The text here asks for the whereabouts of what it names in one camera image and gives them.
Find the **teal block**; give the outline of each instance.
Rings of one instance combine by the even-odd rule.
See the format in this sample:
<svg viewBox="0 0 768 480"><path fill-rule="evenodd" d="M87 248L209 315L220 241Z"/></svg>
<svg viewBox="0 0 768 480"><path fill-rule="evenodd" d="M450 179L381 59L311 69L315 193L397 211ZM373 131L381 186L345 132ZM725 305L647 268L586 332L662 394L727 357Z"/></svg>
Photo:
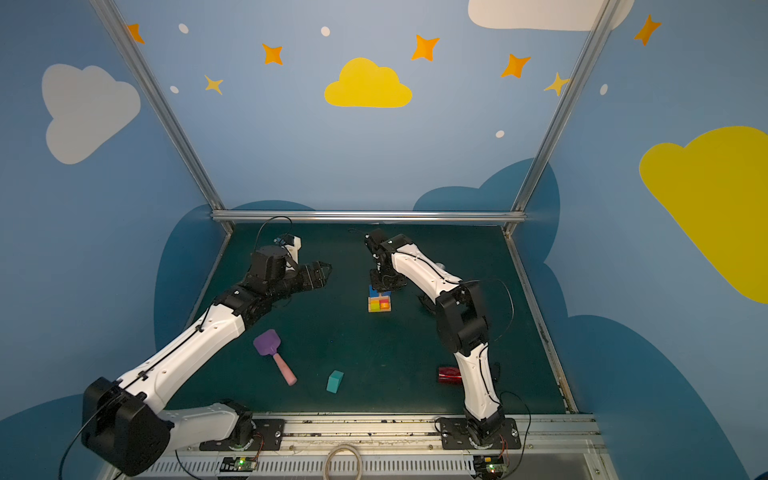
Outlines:
<svg viewBox="0 0 768 480"><path fill-rule="evenodd" d="M328 390L331 393L336 393L339 391L339 385L341 385L341 379L344 378L344 372L340 372L339 370L333 370L333 373L328 377L328 386L326 387L326 390Z"/></svg>

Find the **pink handle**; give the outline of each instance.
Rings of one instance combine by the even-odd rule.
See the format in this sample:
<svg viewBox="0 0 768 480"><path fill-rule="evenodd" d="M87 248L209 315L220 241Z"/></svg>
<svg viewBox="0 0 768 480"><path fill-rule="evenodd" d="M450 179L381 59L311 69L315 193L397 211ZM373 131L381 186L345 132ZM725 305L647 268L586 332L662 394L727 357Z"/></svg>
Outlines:
<svg viewBox="0 0 768 480"><path fill-rule="evenodd" d="M280 373L283 374L283 378L288 382L288 385L296 383L296 376L290 371L288 364L283 360L283 357L279 353L275 353L272 357L275 359L275 363L280 368Z"/></svg>

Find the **toy spatula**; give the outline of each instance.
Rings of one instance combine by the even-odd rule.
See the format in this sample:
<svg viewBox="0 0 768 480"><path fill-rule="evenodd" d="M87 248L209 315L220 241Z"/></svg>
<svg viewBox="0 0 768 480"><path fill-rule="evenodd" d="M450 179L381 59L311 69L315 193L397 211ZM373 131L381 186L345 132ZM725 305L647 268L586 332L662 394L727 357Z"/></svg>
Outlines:
<svg viewBox="0 0 768 480"><path fill-rule="evenodd" d="M296 383L296 376L290 371L288 364L285 363L283 357L277 352L277 347L280 346L280 337L277 336L277 332L274 329L269 329L262 333L256 339L253 340L253 346L259 351L261 355L271 355L275 359L275 363L280 368L280 372L283 374L288 385Z"/></svg>

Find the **dark green mat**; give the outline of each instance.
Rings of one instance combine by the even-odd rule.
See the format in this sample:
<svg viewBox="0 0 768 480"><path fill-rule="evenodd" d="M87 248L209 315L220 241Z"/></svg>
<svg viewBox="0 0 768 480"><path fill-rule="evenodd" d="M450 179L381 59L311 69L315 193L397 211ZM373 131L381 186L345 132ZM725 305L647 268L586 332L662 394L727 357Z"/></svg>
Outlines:
<svg viewBox="0 0 768 480"><path fill-rule="evenodd" d="M237 225L198 315L216 295L243 278L259 226ZM286 228L286 223L267 225L260 243L270 243ZM257 412L462 413L463 388L436 382L437 367L455 366L455 359L441 346L434 318L416 297L420 290L409 284L392 294L392 312L368 313L373 261L362 234L350 233L349 228L374 227L294 225L293 233L302 239L300 263L322 260L333 265L328 285L298 293L287 305L274 308L198 370L168 408L205 406L231 398ZM533 413L564 413L501 231L423 225L388 225L384 230L391 236L408 235L425 255L464 280L499 278L509 286L515 319L489 348L491 362L502 365L496 391L517 393ZM495 339L509 323L509 301L499 282L483 287ZM280 355L299 380L292 387L275 362L253 348L253 339L271 328L282 339ZM344 372L337 394L326 391L333 370ZM525 413L511 396L502 400L507 413Z"/></svg>

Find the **black mounting plate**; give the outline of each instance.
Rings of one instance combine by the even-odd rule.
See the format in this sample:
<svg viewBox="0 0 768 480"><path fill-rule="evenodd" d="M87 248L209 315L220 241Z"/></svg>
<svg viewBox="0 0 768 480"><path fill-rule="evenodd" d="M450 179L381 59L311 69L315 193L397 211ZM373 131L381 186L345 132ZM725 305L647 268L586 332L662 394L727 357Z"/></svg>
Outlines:
<svg viewBox="0 0 768 480"><path fill-rule="evenodd" d="M258 452L259 447L262 451L280 450L280 444L283 443L283 429L286 421L282 419L253 419L253 441L245 449L237 448L232 440L209 440L200 444L200 450L203 452ZM261 446L261 439L264 439L264 446Z"/></svg>
<svg viewBox="0 0 768 480"><path fill-rule="evenodd" d="M467 419L447 419L440 417L435 420L435 427L440 431L443 450L475 450L477 449L469 441L469 429L467 429ZM519 450L522 448L520 441L520 432L515 419L506 419L504 425L498 431L499 437L488 447L490 450L501 450L502 439L507 441L507 449Z"/></svg>

